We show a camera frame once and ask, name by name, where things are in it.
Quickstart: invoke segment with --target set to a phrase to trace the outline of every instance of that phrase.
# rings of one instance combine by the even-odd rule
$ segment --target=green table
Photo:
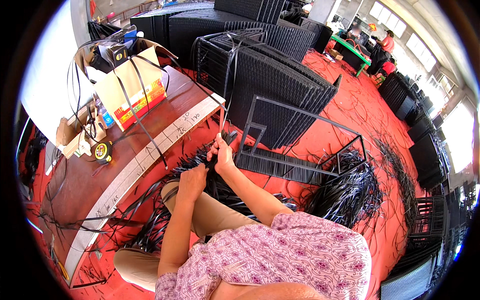
[[[341,37],[339,37],[337,35],[332,35],[331,38],[333,40],[335,40],[337,43],[340,43],[343,46],[345,46],[345,48],[347,48],[348,50],[355,53],[362,61],[364,61],[364,63],[360,66],[360,69],[357,71],[357,74],[355,75],[355,77],[358,77],[360,75],[361,70],[363,70],[363,68],[365,68],[365,66],[370,66],[372,64],[369,60],[364,58],[363,55],[358,53],[358,51],[350,43],[348,43],[346,40],[342,39]]]

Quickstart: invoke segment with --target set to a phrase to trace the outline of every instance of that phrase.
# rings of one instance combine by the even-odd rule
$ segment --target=pink paisley blouse
[[[303,212],[278,214],[271,227],[250,224],[200,239],[177,273],[158,278],[155,300],[208,300],[231,284],[297,282],[330,299],[363,300],[372,258],[357,232]]]

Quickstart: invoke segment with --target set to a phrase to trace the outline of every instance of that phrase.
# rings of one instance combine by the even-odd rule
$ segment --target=ceiling
[[[441,70],[474,93],[478,84],[460,37],[433,0],[380,0],[417,33],[443,67]]]

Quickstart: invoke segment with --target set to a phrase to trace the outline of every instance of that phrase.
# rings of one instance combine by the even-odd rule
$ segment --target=concrete pillar
[[[363,0],[351,0],[348,3],[347,7],[345,8],[345,12],[343,13],[343,17],[348,20],[348,24],[345,26],[345,28],[350,27],[350,24],[352,24],[353,18],[355,18],[355,15],[358,13],[362,3]]]
[[[316,0],[308,18],[325,24],[333,19],[338,6],[342,0]]]

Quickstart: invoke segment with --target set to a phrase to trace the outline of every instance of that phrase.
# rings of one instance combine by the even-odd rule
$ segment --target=woman's hand
[[[205,168],[205,164],[199,164],[198,167],[180,174],[177,203],[195,203],[205,189],[207,172],[208,168]]]
[[[220,133],[216,136],[212,148],[207,153],[207,161],[211,161],[214,154],[217,155],[218,159],[218,162],[215,164],[215,171],[220,174],[220,176],[232,170],[232,168],[235,168],[235,163],[232,158],[232,148],[222,139]]]

